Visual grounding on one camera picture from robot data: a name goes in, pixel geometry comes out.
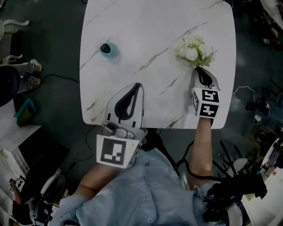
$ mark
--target light blue shirt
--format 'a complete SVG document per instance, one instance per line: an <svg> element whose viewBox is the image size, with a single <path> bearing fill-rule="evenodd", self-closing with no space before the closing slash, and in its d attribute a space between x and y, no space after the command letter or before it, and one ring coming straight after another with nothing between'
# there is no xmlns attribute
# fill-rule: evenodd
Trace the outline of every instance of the light blue shirt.
<svg viewBox="0 0 283 226"><path fill-rule="evenodd" d="M140 150L135 164L91 200L83 196L61 200L51 226L68 220L81 226L207 225L203 198L213 184L188 191L159 150Z"/></svg>

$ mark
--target white marble table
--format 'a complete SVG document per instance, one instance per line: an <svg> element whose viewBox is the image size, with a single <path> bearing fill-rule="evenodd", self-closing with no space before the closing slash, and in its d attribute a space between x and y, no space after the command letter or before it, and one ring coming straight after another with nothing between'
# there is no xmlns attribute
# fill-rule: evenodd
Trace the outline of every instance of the white marble table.
<svg viewBox="0 0 283 226"><path fill-rule="evenodd" d="M278 9L278 0L260 0L265 11L274 19L278 26L283 29L283 20Z"/></svg>
<svg viewBox="0 0 283 226"><path fill-rule="evenodd" d="M89 0L80 47L85 123L101 124L108 101L122 88L139 82L145 90L143 127L196 128L192 69L173 53L173 45L187 34L204 37L218 50L208 70L222 91L212 128L222 128L234 83L236 38L232 9L219 0ZM121 51L115 62L99 53L106 41Z"/></svg>

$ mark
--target dark floor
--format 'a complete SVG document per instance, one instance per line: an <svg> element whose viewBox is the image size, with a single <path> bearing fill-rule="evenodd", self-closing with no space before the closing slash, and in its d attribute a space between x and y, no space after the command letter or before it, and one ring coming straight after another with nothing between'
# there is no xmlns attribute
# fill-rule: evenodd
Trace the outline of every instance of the dark floor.
<svg viewBox="0 0 283 226"><path fill-rule="evenodd" d="M8 0L0 11L0 19L30 20L31 25L21 33L21 53L25 60L36 58L43 65L39 77L57 74L79 80L80 36L86 5L80 0ZM261 39L252 34L247 15L235 19L237 38L237 65L234 90L238 86L249 86L262 95L260 86L271 87L267 81L273 79L283 87L283 52L265 46ZM85 134L92 127L83 122L80 107L79 84L69 80L49 77L40 89L30 96L38 114L33 123L42 126L46 136L64 144L70 153L61 166L66 174L73 161L90 155L85 143ZM234 156L232 147L236 144L242 154L250 150L244 141L243 133L253 123L253 114L245 110L253 100L253 93L240 89L232 97L225 127L213 131L213 154L221 161L223 151L219 141L223 140L229 153ZM68 179L76 184L82 175L96 163L97 126L88 135L92 148L91 160L79 162L68 173ZM187 145L194 139L194 130L163 129L161 137L174 160L179 160Z"/></svg>

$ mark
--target forearm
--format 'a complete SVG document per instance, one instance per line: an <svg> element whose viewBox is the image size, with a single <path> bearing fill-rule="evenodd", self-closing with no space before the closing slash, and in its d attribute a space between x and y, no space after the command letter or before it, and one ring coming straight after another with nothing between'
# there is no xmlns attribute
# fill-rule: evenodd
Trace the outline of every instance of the forearm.
<svg viewBox="0 0 283 226"><path fill-rule="evenodd" d="M200 176L210 176L212 167L211 122L209 118L199 118L195 141L189 158L190 171Z"/></svg>
<svg viewBox="0 0 283 226"><path fill-rule="evenodd" d="M103 187L113 180L119 168L98 164L92 168L81 180L74 195L93 198Z"/></svg>
<svg viewBox="0 0 283 226"><path fill-rule="evenodd" d="M13 183L12 188L14 189L15 202L22 205L22 197L15 183Z"/></svg>

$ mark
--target small cup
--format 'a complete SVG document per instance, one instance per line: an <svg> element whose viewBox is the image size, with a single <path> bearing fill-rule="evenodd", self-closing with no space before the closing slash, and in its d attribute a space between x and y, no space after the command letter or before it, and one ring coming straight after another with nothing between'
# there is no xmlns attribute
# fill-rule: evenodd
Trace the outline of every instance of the small cup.
<svg viewBox="0 0 283 226"><path fill-rule="evenodd" d="M107 42L101 45L100 53L105 58L114 59L120 54L120 51L114 43Z"/></svg>

